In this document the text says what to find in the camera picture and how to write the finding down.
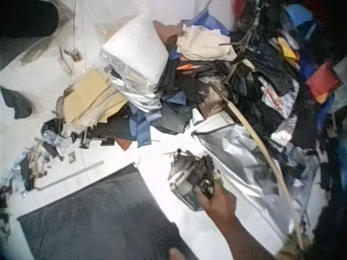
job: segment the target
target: white tiled floor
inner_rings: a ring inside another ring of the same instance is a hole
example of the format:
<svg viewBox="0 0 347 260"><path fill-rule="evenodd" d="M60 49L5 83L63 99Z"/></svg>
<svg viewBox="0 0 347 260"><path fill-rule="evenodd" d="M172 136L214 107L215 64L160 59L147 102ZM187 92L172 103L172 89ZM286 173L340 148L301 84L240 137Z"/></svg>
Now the white tiled floor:
<svg viewBox="0 0 347 260"><path fill-rule="evenodd" d="M221 20L228 20L228 8L219 7L221 0L213 2L213 13L221 13ZM78 1L76 16L76 46L82 52L84 60L75 66L75 77L83 72L85 65L95 64L98 59L101 44L95 32L96 24L116 21L121 16L138 14L148 9L154 9L154 17L162 18L164 23L175 23L181 18L190 19L204 6L205 1L172 1L158 0L84 0ZM55 41L51 47L37 60L22 65L19 58L10 63L0 72L0 84L13 90L24 93L35 103L35 113L27 119L14 120L13 110L4 105L0 98L0 131L1 131L1 169L4 174L8 172L14 161L23 152L24 147L30 147L34 143L34 137L40 135L42 124L53 117L50 112L55 109L56 99L62 95L68 86L69 77L63 71L59 63L58 43ZM15 194L10 197L10 225L7 250L12 259L32 259L32 255L25 241L17 217L32 210L38 209L57 199L60 199L90 183L93 183L117 170L135 162L146 181L150 191L158 205L166 216L175 222L181 236L193 249L199 259L231 259L228 246L204 212L192 212L180 202L170 191L166 178L169 173L169 156L165 153L173 152L178 148L189 149L194 153L202 152L189 135L170 136L164 135L152 129L153 145L136 149L136 144L124 152L119 146L100 147L97 141L91 143L88 150L76 151L76 162L68 164L68 161L58 162L49 174L38 180L38 187L59 180L87 166L99 161L104 164L86 173L66 180L44 191L32 191L25 197ZM270 252L276 253L282 241L242 196L238 197L236 214L249 232L257 238ZM320 203L313 203L313 216L317 216Z"/></svg>

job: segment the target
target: finger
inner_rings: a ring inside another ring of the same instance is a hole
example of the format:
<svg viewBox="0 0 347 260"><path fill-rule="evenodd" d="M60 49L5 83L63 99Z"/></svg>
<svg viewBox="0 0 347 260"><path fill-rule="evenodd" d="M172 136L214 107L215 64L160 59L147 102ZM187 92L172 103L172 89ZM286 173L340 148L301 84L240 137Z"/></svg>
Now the finger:
<svg viewBox="0 0 347 260"><path fill-rule="evenodd" d="M220 181L215 181L215 194L221 194L224 190L223 184Z"/></svg>
<svg viewBox="0 0 347 260"><path fill-rule="evenodd" d="M196 195L197 195L197 199L199 200L200 205L206 209L206 207L209 204L209 200L208 198L201 192L201 189L198 187L196 189Z"/></svg>
<svg viewBox="0 0 347 260"><path fill-rule="evenodd" d="M169 250L170 260L185 260L184 256L176 248L171 248Z"/></svg>

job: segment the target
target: beige fabric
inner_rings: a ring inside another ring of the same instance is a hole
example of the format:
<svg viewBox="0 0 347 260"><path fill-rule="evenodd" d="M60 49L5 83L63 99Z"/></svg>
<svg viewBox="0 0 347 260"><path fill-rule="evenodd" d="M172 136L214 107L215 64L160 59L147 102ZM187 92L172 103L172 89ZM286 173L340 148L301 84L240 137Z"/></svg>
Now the beige fabric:
<svg viewBox="0 0 347 260"><path fill-rule="evenodd" d="M186 58L205 61L232 61L236 58L231 45L219 46L220 43L230 43L230 38L222 35L219 29L209 30L203 26L183 25L183 30L183 36L177 38L177 52Z"/></svg>

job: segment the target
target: black plastic piece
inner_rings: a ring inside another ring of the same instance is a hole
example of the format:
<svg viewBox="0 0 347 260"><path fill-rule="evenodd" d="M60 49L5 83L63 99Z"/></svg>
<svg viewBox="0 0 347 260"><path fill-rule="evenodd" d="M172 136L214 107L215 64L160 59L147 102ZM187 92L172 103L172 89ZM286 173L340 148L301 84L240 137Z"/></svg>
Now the black plastic piece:
<svg viewBox="0 0 347 260"><path fill-rule="evenodd" d="M103 140L101 142L100 146L113 146L114 145L114 138L107 138L106 140Z"/></svg>

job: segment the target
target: white fabric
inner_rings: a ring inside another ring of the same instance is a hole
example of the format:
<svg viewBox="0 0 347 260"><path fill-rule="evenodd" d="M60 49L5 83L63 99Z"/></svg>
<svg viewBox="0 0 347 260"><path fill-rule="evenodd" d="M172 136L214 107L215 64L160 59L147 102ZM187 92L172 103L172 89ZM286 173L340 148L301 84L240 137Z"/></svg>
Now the white fabric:
<svg viewBox="0 0 347 260"><path fill-rule="evenodd" d="M184 35L177 39L177 52L190 60L226 60L232 61L236 53L230 43L230 37L222 35L219 29L209 30L203 26L183 26Z"/></svg>
<svg viewBox="0 0 347 260"><path fill-rule="evenodd" d="M151 83L158 83L169 54L161 42L149 14L142 14L124 25L103 46Z"/></svg>

